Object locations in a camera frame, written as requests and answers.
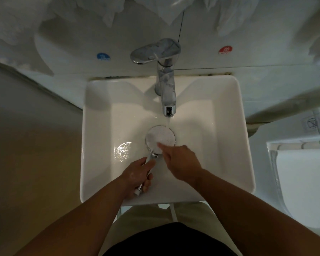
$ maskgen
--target white ceramic sink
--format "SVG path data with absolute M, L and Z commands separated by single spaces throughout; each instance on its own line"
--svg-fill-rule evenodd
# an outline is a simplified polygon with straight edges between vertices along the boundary
M 132 161 L 148 155 L 145 135 L 166 125 L 155 77 L 92 81 L 86 89 L 80 197 L 84 202 Z M 254 173 L 239 83 L 233 76 L 175 77 L 177 111 L 169 127 L 176 145 L 193 150 L 203 168 L 253 192 Z M 162 156 L 149 192 L 124 206 L 204 200 L 174 178 Z

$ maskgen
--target person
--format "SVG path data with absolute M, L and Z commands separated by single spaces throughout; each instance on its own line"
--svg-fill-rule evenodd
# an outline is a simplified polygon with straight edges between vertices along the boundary
M 214 214 L 201 202 L 178 203 L 175 204 L 178 223 L 171 223 L 168 210 L 134 206 L 113 224 L 122 201 L 132 197 L 135 187 L 143 183 L 146 192 L 151 185 L 153 175 L 147 178 L 147 172 L 155 161 L 145 164 L 146 158 L 142 158 L 43 230 L 16 255 L 97 256 L 101 247 L 106 246 L 101 251 L 106 251 L 104 255 L 180 252 L 320 256 L 318 235 L 252 194 L 202 169 L 187 146 L 169 147 L 160 143 L 158 146 L 171 173 L 199 192 Z

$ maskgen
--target person's right arm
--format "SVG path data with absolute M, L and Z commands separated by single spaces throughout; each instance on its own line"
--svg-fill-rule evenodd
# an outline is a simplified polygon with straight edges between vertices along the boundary
M 302 224 L 202 169 L 187 146 L 158 146 L 169 170 L 205 198 L 244 256 L 320 256 L 320 237 Z

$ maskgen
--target rectangular wash basin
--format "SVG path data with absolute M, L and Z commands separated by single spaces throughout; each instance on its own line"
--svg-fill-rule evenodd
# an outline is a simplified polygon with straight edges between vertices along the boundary
M 239 83 L 233 76 L 175 77 L 177 110 L 167 122 L 154 92 L 156 77 L 88 83 L 83 110 L 80 198 L 84 202 L 134 160 L 148 155 L 146 132 L 169 124 L 176 145 L 187 145 L 203 168 L 253 193 L 254 172 Z M 159 156 L 147 193 L 123 205 L 204 200 L 175 179 Z

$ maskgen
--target drawstring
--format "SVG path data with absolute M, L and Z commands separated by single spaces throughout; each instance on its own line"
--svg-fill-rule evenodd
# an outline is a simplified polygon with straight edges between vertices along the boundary
M 174 205 L 173 205 L 173 203 L 170 204 L 170 209 L 171 209 L 171 214 L 172 214 L 173 222 L 178 222 L 177 215 L 175 214 L 175 210 L 174 210 Z

